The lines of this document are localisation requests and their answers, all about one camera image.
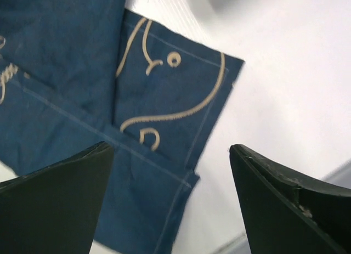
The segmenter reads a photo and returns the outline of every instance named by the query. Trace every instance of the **folded fabric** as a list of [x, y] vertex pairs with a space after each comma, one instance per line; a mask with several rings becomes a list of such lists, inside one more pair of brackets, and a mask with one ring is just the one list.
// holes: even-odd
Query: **folded fabric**
[[[2, 70], [8, 65], [0, 60]], [[0, 158], [6, 165], [25, 175], [106, 141], [115, 148], [115, 159], [95, 239], [123, 254], [171, 253], [198, 180], [193, 170], [152, 152], [22, 71], [6, 91], [0, 106]]]
[[194, 169], [242, 60], [129, 11], [119, 54], [114, 125]]
[[23, 175], [106, 141], [116, 155], [95, 239], [167, 254], [243, 62], [124, 2], [0, 0], [0, 160]]

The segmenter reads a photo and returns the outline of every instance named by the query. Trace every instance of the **embroidered design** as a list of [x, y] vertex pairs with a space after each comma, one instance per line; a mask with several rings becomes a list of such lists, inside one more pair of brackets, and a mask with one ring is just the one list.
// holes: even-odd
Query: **embroidered design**
[[[126, 46], [126, 50], [124, 51], [124, 54], [123, 54], [123, 57], [122, 57], [122, 60], [120, 62], [120, 64], [118, 65], [118, 68], [117, 68], [117, 71], [116, 71], [116, 77], [118, 77], [120, 75], [120, 73], [122, 72], [122, 69], [126, 63], [126, 60], [127, 60], [127, 56], [128, 56], [128, 53], [129, 53], [129, 50], [131, 49], [131, 46], [132, 46], [132, 43], [138, 33], [138, 31], [140, 30], [140, 28], [142, 27], [142, 25], [147, 21], [146, 18], [141, 18], [139, 20], [139, 22], [137, 23], [137, 25], [135, 26], [133, 32], [131, 33], [128, 41], [127, 41], [127, 46]], [[151, 25], [152, 25], [152, 21], [149, 20], [148, 23], [146, 24], [146, 28], [145, 28], [145, 31], [144, 31], [144, 34], [143, 34], [143, 43], [142, 43], [142, 50], [143, 50], [143, 54], [144, 54], [144, 57], [146, 59], [146, 61], [149, 63], [149, 66], [146, 68], [146, 75], [149, 76], [150, 75], [150, 72], [151, 70], [157, 66], [157, 65], [163, 65], [163, 61], [161, 59], [156, 59], [156, 60], [152, 60], [149, 56], [149, 53], [148, 53], [148, 49], [147, 49], [147, 46], [146, 46], [146, 43], [147, 43], [147, 40], [148, 40], [148, 35], [149, 35], [149, 32], [150, 32], [150, 28], [151, 28]]]
[[158, 133], [157, 130], [155, 130], [154, 128], [144, 128], [144, 129], [141, 129], [140, 130], [140, 140], [139, 142], [141, 144], [144, 143], [144, 140], [145, 140], [145, 135], [146, 134], [150, 134], [152, 133], [153, 135], [155, 135], [155, 142], [154, 144], [151, 146], [151, 150], [152, 151], [155, 151], [158, 146], [160, 145], [160, 134]]
[[16, 75], [18, 71], [18, 66], [10, 63], [4, 71], [2, 71], [1, 76], [0, 76], [0, 83], [2, 87], [2, 95], [0, 98], [0, 104], [4, 102], [5, 99], [5, 93], [6, 93], [6, 83], [9, 82], [11, 78], [13, 78], [14, 75]]
[[123, 132], [128, 126], [135, 124], [135, 123], [178, 120], [180, 118], [188, 117], [190, 115], [193, 115], [193, 114], [199, 112], [205, 106], [207, 106], [208, 103], [210, 103], [211, 100], [216, 96], [216, 94], [219, 90], [219, 87], [223, 81], [224, 70], [225, 70], [225, 56], [223, 53], [221, 53], [220, 54], [220, 68], [219, 68], [219, 73], [218, 73], [216, 84], [214, 85], [210, 94], [201, 103], [197, 104], [195, 107], [193, 107], [189, 110], [181, 111], [178, 113], [167, 114], [167, 115], [155, 115], [155, 116], [140, 116], [140, 117], [130, 118], [130, 119], [126, 120], [124, 123], [122, 123], [122, 125], [120, 127], [120, 131]]
[[149, 34], [149, 31], [150, 31], [150, 28], [151, 28], [151, 24], [152, 24], [152, 21], [149, 20], [147, 25], [146, 25], [145, 32], [144, 32], [144, 35], [143, 35], [143, 53], [144, 53], [146, 61], [149, 63], [149, 66], [146, 69], [146, 75], [147, 76], [150, 75], [151, 70], [155, 66], [157, 66], [157, 65], [161, 65], [162, 66], [163, 65], [163, 61], [161, 59], [156, 59], [156, 60], [152, 61], [150, 56], [149, 56], [149, 54], [148, 54], [148, 50], [146, 48], [146, 40], [148, 39], [148, 34]]
[[[145, 31], [143, 34], [143, 41], [142, 41], [142, 49], [143, 49], [144, 57], [145, 57], [146, 61], [149, 63], [149, 66], [146, 68], [146, 72], [145, 72], [146, 75], [149, 76], [150, 72], [152, 71], [152, 69], [155, 66], [163, 65], [163, 61], [161, 59], [152, 60], [149, 56], [148, 49], [147, 49], [146, 45], [147, 45], [147, 39], [148, 39], [148, 35], [149, 35], [150, 28], [152, 25], [152, 21], [147, 20], [146, 18], [141, 18], [138, 21], [138, 23], [136, 24], [134, 30], [132, 31], [132, 33], [127, 41], [126, 49], [124, 51], [122, 60], [121, 60], [120, 64], [118, 65], [118, 68], [116, 71], [116, 77], [118, 77], [121, 74], [123, 67], [126, 63], [126, 59], [127, 59], [129, 50], [132, 46], [132, 43], [133, 43], [138, 31], [140, 30], [140, 28], [142, 27], [142, 25], [146, 21], [148, 21], [148, 23], [146, 24], [146, 28], [145, 28]], [[169, 64], [170, 67], [178, 67], [181, 62], [182, 62], [182, 57], [180, 56], [180, 54], [178, 52], [170, 52], [168, 54], [167, 63]], [[128, 126], [135, 124], [135, 123], [178, 120], [178, 119], [188, 117], [188, 116], [191, 116], [191, 115], [199, 112], [206, 105], [208, 105], [211, 102], [211, 100], [216, 96], [216, 94], [219, 90], [219, 87], [223, 81], [224, 70], [225, 70], [225, 56], [223, 53], [221, 53], [220, 54], [220, 68], [219, 68], [219, 74], [217, 77], [216, 84], [214, 85], [210, 94], [201, 103], [197, 104], [195, 107], [193, 107], [189, 110], [181, 111], [178, 113], [167, 114], [167, 115], [155, 115], [155, 116], [139, 116], [139, 117], [127, 119], [124, 123], [121, 124], [120, 131], [123, 132]], [[140, 130], [140, 143], [143, 144], [144, 140], [145, 140], [145, 135], [150, 134], [150, 133], [154, 134], [155, 138], [156, 138], [155, 143], [151, 147], [151, 150], [155, 151], [158, 148], [158, 146], [160, 145], [160, 134], [154, 128], [144, 128], [144, 129]]]
[[3, 36], [0, 36], [0, 49], [2, 49], [6, 44], [6, 38]]
[[124, 51], [122, 60], [117, 68], [116, 77], [118, 77], [120, 75], [120, 73], [122, 72], [124, 64], [126, 63], [127, 55], [129, 53], [129, 50], [131, 49], [132, 43], [135, 39], [135, 36], [137, 35], [137, 33], [138, 33], [139, 29], [141, 28], [141, 26], [143, 25], [143, 23], [145, 23], [145, 22], [146, 22], [146, 18], [141, 18], [139, 20], [139, 22], [137, 23], [137, 25], [135, 26], [133, 32], [131, 33], [131, 36], [129, 37], [129, 39], [127, 41], [126, 50]]
[[178, 52], [170, 52], [167, 57], [167, 62], [170, 67], [177, 67], [182, 62], [182, 57]]

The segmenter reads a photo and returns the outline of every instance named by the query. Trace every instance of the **cloth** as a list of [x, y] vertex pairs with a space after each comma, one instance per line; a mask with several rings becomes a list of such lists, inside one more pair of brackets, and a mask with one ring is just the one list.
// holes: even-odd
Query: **cloth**
[[242, 60], [124, 2], [0, 0], [0, 160], [23, 175], [108, 142], [116, 154], [95, 239], [165, 254]]

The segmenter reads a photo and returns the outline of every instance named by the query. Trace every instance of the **white surface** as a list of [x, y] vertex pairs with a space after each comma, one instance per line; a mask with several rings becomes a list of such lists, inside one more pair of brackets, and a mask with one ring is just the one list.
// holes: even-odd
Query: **white surface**
[[[173, 254], [210, 254], [244, 232], [232, 144], [317, 178], [351, 157], [351, 0], [128, 0], [127, 7], [246, 60], [200, 159], [201, 181]], [[91, 253], [107, 252], [94, 245]]]
[[0, 183], [15, 177], [14, 172], [0, 161]]

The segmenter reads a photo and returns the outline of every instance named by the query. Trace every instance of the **stitching line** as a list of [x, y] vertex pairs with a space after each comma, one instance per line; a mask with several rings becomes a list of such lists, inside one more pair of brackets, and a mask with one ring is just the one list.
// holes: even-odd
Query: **stitching line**
[[143, 35], [143, 42], [142, 42], [142, 49], [143, 49], [143, 53], [144, 53], [144, 57], [146, 59], [146, 61], [149, 63], [149, 66], [148, 68], [146, 69], [146, 75], [149, 76], [150, 75], [150, 72], [151, 70], [157, 66], [157, 65], [163, 65], [163, 61], [161, 59], [156, 59], [156, 60], [152, 60], [148, 54], [148, 49], [146, 47], [146, 44], [147, 44], [147, 40], [148, 40], [148, 34], [149, 34], [149, 31], [150, 31], [150, 28], [151, 28], [151, 25], [152, 25], [152, 21], [149, 20], [148, 23], [146, 24], [146, 29], [145, 29], [145, 32], [144, 32], [144, 35]]
[[2, 71], [0, 75], [0, 84], [2, 87], [2, 95], [0, 98], [0, 105], [4, 102], [5, 100], [5, 94], [6, 94], [6, 83], [9, 82], [13, 78], [14, 75], [18, 72], [18, 66], [10, 63], [5, 69]]
[[83, 126], [85, 129], [89, 130], [90, 132], [95, 133], [95, 134], [105, 138], [106, 140], [110, 141], [111, 143], [115, 144], [116, 146], [119, 146], [120, 148], [129, 151], [134, 156], [136, 156], [136, 157], [140, 158], [141, 160], [147, 162], [150, 166], [153, 166], [154, 168], [158, 169], [159, 171], [169, 175], [173, 179], [175, 179], [175, 180], [181, 182], [182, 184], [186, 185], [187, 187], [191, 188], [191, 185], [188, 182], [185, 182], [184, 179], [179, 178], [178, 176], [176, 176], [175, 174], [173, 174], [169, 170], [166, 170], [166, 169], [160, 167], [159, 165], [157, 165], [154, 162], [150, 161], [149, 159], [145, 158], [143, 155], [141, 155], [140, 153], [134, 151], [133, 149], [129, 148], [128, 146], [115, 141], [114, 139], [112, 139], [111, 137], [107, 136], [106, 134], [104, 134], [104, 133], [98, 131], [97, 129], [93, 128], [92, 126], [86, 124], [85, 122], [81, 121], [80, 119], [78, 119], [74, 115], [72, 115], [72, 114], [64, 111], [63, 109], [59, 108], [58, 106], [54, 105], [53, 103], [51, 103], [46, 98], [43, 98], [42, 96], [38, 95], [37, 93], [35, 93], [35, 92], [31, 91], [30, 89], [26, 88], [25, 86], [21, 85], [19, 82], [12, 80], [12, 81], [10, 81], [10, 83], [13, 83], [17, 87], [21, 88], [23, 92], [31, 95], [32, 97], [36, 98], [40, 102], [46, 104], [46, 106], [49, 106], [53, 110], [56, 110], [58, 113], [64, 115], [65, 117], [69, 118], [70, 120], [75, 121], [77, 124]]
[[[190, 174], [190, 172], [186, 174], [186, 176], [184, 177], [183, 181], [187, 180], [189, 174]], [[153, 254], [156, 254], [156, 253], [157, 253], [158, 248], [159, 248], [160, 245], [161, 245], [163, 236], [165, 235], [165, 232], [166, 232], [166, 229], [167, 229], [167, 226], [168, 226], [169, 219], [170, 219], [170, 217], [171, 217], [171, 213], [172, 213], [172, 211], [173, 211], [173, 209], [174, 209], [174, 206], [175, 206], [175, 204], [176, 204], [175, 202], [176, 202], [176, 200], [178, 199], [179, 194], [180, 194], [182, 188], [183, 188], [183, 183], [180, 183], [180, 185], [179, 185], [179, 187], [178, 187], [178, 189], [177, 189], [177, 191], [176, 191], [176, 193], [175, 193], [175, 195], [174, 195], [174, 198], [173, 198], [173, 201], [172, 201], [172, 203], [171, 203], [171, 206], [170, 206], [170, 208], [169, 208], [169, 211], [168, 211], [168, 214], [167, 214], [167, 218], [166, 218], [166, 220], [165, 220], [165, 224], [163, 225], [163, 229], [162, 229], [161, 235], [160, 235], [160, 237], [158, 238], [157, 245], [156, 245], [156, 247], [155, 247], [155, 250], [154, 250], [154, 253], [153, 253]]]
[[[131, 28], [135, 28], [135, 25], [132, 25], [132, 24], [126, 22], [126, 21], [124, 21], [123, 23], [124, 23], [125, 25], [128, 25], [128, 26], [131, 27]], [[140, 28], [140, 29], [138, 30], [138, 32], [144, 33], [144, 32], [145, 32], [145, 29]], [[193, 53], [190, 53], [190, 52], [188, 52], [188, 51], [185, 51], [184, 49], [182, 49], [182, 48], [180, 48], [180, 47], [177, 47], [177, 46], [175, 46], [175, 45], [173, 45], [173, 44], [171, 44], [171, 43], [169, 43], [169, 42], [163, 40], [161, 37], [158, 37], [157, 35], [155, 35], [155, 34], [153, 34], [153, 33], [151, 33], [151, 32], [149, 32], [149, 36], [152, 36], [153, 38], [159, 40], [160, 42], [162, 42], [162, 43], [164, 43], [164, 44], [166, 44], [166, 45], [168, 45], [168, 46], [170, 46], [170, 47], [173, 47], [173, 48], [175, 48], [176, 50], [181, 51], [181, 52], [183, 52], [183, 53], [185, 53], [185, 54], [187, 54], [187, 55], [190, 55], [190, 56], [192, 56], [192, 57], [194, 57], [194, 58], [196, 58], [196, 59], [198, 59], [198, 60], [201, 60], [201, 61], [206, 62], [206, 63], [208, 63], [208, 64], [211, 64], [211, 65], [220, 67], [219, 64], [217, 64], [217, 63], [215, 63], [215, 62], [212, 62], [212, 61], [210, 61], [210, 60], [204, 59], [204, 58], [200, 58], [199, 56], [197, 56], [197, 55], [195, 55], [195, 54], [193, 54]]]
[[[220, 85], [220, 88], [222, 87], [222, 85], [223, 85], [225, 79], [227, 78], [227, 75], [228, 75], [228, 72], [225, 73], [225, 76], [224, 76], [224, 79], [223, 79], [222, 84]], [[196, 133], [196, 136], [195, 136], [195, 138], [194, 138], [194, 140], [193, 140], [193, 142], [192, 142], [192, 144], [191, 144], [191, 147], [190, 147], [190, 149], [189, 149], [189, 151], [188, 151], [188, 154], [187, 154], [187, 156], [186, 156], [185, 165], [187, 165], [188, 162], [189, 162], [190, 156], [191, 156], [191, 154], [193, 153], [193, 150], [194, 150], [195, 144], [196, 144], [196, 142], [197, 142], [197, 139], [199, 138], [200, 133], [201, 133], [201, 131], [202, 131], [202, 128], [204, 127], [204, 125], [205, 125], [205, 123], [206, 123], [206, 121], [207, 121], [208, 114], [210, 113], [210, 110], [211, 110], [211, 108], [213, 107], [214, 102], [216, 101], [216, 97], [217, 97], [217, 95], [213, 98], [213, 100], [211, 101], [209, 107], [207, 108], [207, 111], [206, 111], [206, 113], [205, 113], [205, 115], [204, 115], [204, 117], [203, 117], [203, 120], [202, 120], [202, 122], [201, 122], [201, 125], [200, 125], [200, 127], [199, 127], [199, 129], [198, 129], [198, 131], [197, 131], [197, 133]]]
[[127, 45], [126, 45], [126, 49], [124, 50], [124, 54], [123, 54], [123, 57], [122, 57], [122, 60], [120, 62], [120, 64], [118, 65], [118, 68], [117, 68], [117, 71], [116, 71], [116, 77], [118, 77], [120, 75], [120, 73], [122, 72], [122, 69], [124, 67], [124, 64], [126, 63], [126, 60], [127, 60], [127, 56], [128, 56], [128, 53], [129, 53], [129, 50], [132, 46], [132, 43], [138, 33], [138, 30], [139, 28], [141, 28], [141, 26], [143, 25], [143, 23], [146, 22], [146, 18], [141, 18], [138, 23], [135, 25], [134, 27], [134, 30], [132, 31], [131, 35], [129, 36], [128, 38], [128, 41], [127, 41]]
[[146, 134], [153, 134], [155, 136], [155, 142], [154, 144], [151, 146], [151, 151], [155, 151], [158, 146], [160, 145], [160, 134], [158, 133], [158, 131], [154, 128], [144, 128], [140, 130], [140, 144], [143, 144], [145, 141], [145, 135]]

